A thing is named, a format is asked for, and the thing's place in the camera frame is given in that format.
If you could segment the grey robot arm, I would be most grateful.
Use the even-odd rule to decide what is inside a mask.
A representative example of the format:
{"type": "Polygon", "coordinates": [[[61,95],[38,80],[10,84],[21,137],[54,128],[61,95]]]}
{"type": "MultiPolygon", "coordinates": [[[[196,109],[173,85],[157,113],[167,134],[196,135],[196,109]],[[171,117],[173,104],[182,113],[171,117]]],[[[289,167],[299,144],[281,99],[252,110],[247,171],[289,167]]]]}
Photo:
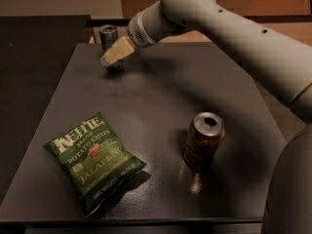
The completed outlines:
{"type": "Polygon", "coordinates": [[[306,124],[282,151],[271,178],[261,234],[312,234],[312,48],[225,10],[215,0],[159,0],[135,15],[105,66],[136,47],[197,30],[306,124]]]}

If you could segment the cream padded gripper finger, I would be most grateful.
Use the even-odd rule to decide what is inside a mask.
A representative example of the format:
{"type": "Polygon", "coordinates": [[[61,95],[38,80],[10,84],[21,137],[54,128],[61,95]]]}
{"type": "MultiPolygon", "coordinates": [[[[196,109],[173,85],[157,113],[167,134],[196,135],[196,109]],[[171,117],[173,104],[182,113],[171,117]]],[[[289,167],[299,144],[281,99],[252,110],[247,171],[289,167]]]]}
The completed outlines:
{"type": "Polygon", "coordinates": [[[124,59],[135,51],[135,44],[128,36],[119,38],[113,45],[105,51],[100,58],[100,62],[104,66],[110,66],[115,62],[124,59]]]}

